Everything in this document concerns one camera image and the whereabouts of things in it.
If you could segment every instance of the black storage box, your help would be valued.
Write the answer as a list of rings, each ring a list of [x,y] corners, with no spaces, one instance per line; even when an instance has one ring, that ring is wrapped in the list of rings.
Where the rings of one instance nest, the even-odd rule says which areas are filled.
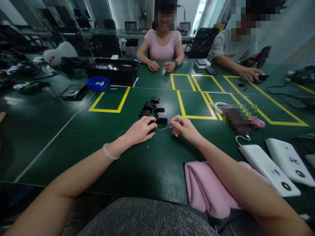
[[[118,70],[100,69],[99,67],[112,67],[118,68]],[[138,77],[139,63],[136,61],[125,61],[125,60],[111,60],[96,58],[95,65],[92,68],[87,68],[86,73],[89,78],[92,76],[104,76],[108,77],[111,82],[110,85],[120,85],[132,87]]]

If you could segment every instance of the blue plastic bin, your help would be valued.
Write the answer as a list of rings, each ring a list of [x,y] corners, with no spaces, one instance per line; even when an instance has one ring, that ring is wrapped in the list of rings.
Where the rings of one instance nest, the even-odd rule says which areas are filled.
[[[97,82],[105,82],[104,86],[97,85]],[[94,92],[104,92],[109,86],[110,79],[103,76],[93,76],[85,84]]]

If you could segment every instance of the table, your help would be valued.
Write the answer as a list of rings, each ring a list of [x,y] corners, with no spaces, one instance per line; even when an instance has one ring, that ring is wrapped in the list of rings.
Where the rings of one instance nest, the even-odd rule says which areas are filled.
[[[51,32],[34,31],[31,29],[20,29],[18,32],[24,36],[37,36],[37,37],[52,37]],[[145,34],[135,30],[124,30],[124,29],[90,29],[89,31],[82,31],[84,37],[91,38],[93,34],[115,34],[117,38],[128,38],[128,39],[143,39]],[[182,35],[183,40],[191,40],[195,37],[190,37],[190,31],[187,35]]]
[[[158,72],[139,65],[139,80],[134,88],[112,87],[105,93],[89,91],[81,101],[64,101],[50,93],[21,95],[10,90],[1,92],[1,111],[8,116],[0,124],[0,181],[47,186],[63,171],[124,134],[138,120],[143,102],[159,96],[169,119],[177,114],[190,118],[198,131],[209,141],[237,161],[246,161],[238,151],[235,135],[222,124],[221,116],[209,103],[257,104],[258,118],[266,122],[264,129],[251,136],[266,153],[266,138],[292,142],[297,136],[314,133],[312,111],[290,107],[275,96],[265,94],[270,85],[280,85],[284,73],[293,66],[265,65],[271,76],[262,84],[245,83],[244,92],[237,84],[240,78],[217,65],[217,75],[184,61],[172,74]],[[84,83],[84,71],[67,78],[59,75],[45,79],[51,91],[60,94],[69,84]],[[315,97],[314,87],[300,87],[289,83],[293,94]],[[119,161],[114,162],[89,191],[121,196],[152,198],[187,203],[184,164],[205,161],[196,148],[183,138],[171,136],[171,129],[157,132],[153,139],[133,146]],[[311,174],[315,171],[306,163]],[[308,205],[314,207],[315,188],[306,188]],[[305,213],[305,196],[285,198],[299,213]]]

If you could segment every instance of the pink towel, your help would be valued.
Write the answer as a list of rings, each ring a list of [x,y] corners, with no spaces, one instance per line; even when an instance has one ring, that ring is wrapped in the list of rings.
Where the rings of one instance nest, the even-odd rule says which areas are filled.
[[[269,181],[255,171],[246,162],[241,165]],[[185,177],[189,204],[202,212],[208,210],[215,218],[223,219],[230,215],[231,208],[242,209],[242,206],[224,186],[208,162],[188,162],[185,164]]]

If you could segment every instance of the pink t-shirt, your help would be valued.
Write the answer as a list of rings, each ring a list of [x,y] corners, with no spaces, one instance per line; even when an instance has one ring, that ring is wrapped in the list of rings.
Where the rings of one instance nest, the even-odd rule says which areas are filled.
[[[181,34],[179,31],[171,31],[171,39],[168,45],[160,46],[157,42],[157,35],[155,30],[150,29],[146,35],[145,39],[149,41],[150,54],[152,60],[171,60],[175,52],[176,44],[181,41]]]

